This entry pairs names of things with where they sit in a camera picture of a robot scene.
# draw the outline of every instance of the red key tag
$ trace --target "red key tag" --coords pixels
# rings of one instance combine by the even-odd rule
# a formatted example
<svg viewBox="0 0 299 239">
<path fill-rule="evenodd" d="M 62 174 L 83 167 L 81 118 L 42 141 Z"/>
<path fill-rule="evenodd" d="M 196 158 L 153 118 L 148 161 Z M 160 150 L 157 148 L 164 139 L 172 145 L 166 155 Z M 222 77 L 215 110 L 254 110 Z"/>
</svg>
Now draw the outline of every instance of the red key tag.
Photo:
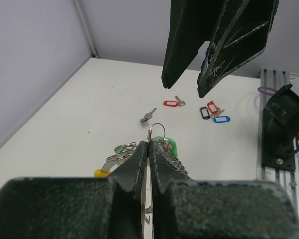
<svg viewBox="0 0 299 239">
<path fill-rule="evenodd" d="M 164 101 L 164 105 L 176 107 L 178 106 L 178 101 Z"/>
<path fill-rule="evenodd" d="M 207 107 L 208 107 L 209 111 L 211 111 L 213 114 L 218 112 L 218 108 L 213 101 L 208 102 Z"/>
</svg>

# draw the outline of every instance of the gray wall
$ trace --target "gray wall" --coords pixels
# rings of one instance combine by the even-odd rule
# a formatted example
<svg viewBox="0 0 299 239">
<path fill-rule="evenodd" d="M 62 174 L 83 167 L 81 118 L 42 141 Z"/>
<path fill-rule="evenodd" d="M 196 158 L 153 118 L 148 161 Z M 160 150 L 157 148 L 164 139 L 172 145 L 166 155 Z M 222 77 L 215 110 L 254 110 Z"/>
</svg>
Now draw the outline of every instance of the gray wall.
<svg viewBox="0 0 299 239">
<path fill-rule="evenodd" d="M 0 0 L 0 145 L 86 59 L 69 0 Z"/>
<path fill-rule="evenodd" d="M 163 64 L 171 0 L 83 2 L 101 58 Z M 190 69 L 200 70 L 207 46 Z M 280 0 L 265 53 L 235 74 L 256 77 L 260 68 L 299 73 L 299 0 Z"/>
</svg>

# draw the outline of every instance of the key ring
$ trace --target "key ring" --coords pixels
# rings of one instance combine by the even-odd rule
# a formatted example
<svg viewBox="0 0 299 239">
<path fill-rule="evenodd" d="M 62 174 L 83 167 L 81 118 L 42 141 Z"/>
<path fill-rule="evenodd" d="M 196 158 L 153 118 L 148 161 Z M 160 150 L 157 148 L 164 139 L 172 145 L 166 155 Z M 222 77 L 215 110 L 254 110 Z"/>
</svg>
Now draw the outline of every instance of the key ring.
<svg viewBox="0 0 299 239">
<path fill-rule="evenodd" d="M 155 123 L 155 124 L 153 124 L 153 125 L 149 128 L 149 130 L 148 130 L 148 137 L 147 137 L 147 139 L 146 139 L 146 143 L 150 143 L 150 141 L 151 141 L 151 133 L 153 132 L 153 131 L 152 131 L 152 128 L 153 128 L 155 125 L 157 125 L 157 124 L 163 127 L 163 129 L 164 129 L 164 137 L 166 137 L 166 130 L 165 130 L 165 127 L 164 127 L 161 123 Z"/>
</svg>

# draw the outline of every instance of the key tag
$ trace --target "key tag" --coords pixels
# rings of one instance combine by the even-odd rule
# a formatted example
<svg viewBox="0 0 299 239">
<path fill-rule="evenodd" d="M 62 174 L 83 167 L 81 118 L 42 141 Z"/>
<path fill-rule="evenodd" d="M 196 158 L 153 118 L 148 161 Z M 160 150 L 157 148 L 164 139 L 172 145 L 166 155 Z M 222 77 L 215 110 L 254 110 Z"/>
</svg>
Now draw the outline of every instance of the key tag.
<svg viewBox="0 0 299 239">
<path fill-rule="evenodd" d="M 230 121 L 229 116 L 216 116 L 214 118 L 214 123 L 228 123 Z"/>
<path fill-rule="evenodd" d="M 164 101 L 164 105 L 176 107 L 176 106 L 178 106 L 178 101 Z"/>
<path fill-rule="evenodd" d="M 207 107 L 213 114 L 216 114 L 218 112 L 218 108 L 213 101 L 208 102 Z"/>
<path fill-rule="evenodd" d="M 204 120 L 209 120 L 210 114 L 209 114 L 209 111 L 208 111 L 207 107 L 201 107 L 200 112 L 201 112 L 201 116 L 203 116 Z"/>
</svg>

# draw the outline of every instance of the yellow object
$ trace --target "yellow object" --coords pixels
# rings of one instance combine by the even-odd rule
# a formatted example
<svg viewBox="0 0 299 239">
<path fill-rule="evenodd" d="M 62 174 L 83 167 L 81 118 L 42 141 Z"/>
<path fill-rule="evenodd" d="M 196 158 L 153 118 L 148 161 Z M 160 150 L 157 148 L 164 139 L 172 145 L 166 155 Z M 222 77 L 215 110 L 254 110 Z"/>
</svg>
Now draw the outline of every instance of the yellow object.
<svg viewBox="0 0 299 239">
<path fill-rule="evenodd" d="M 95 170 L 94 172 L 94 177 L 95 178 L 105 178 L 106 176 L 108 176 L 111 172 L 103 172 L 100 169 Z"/>
</svg>

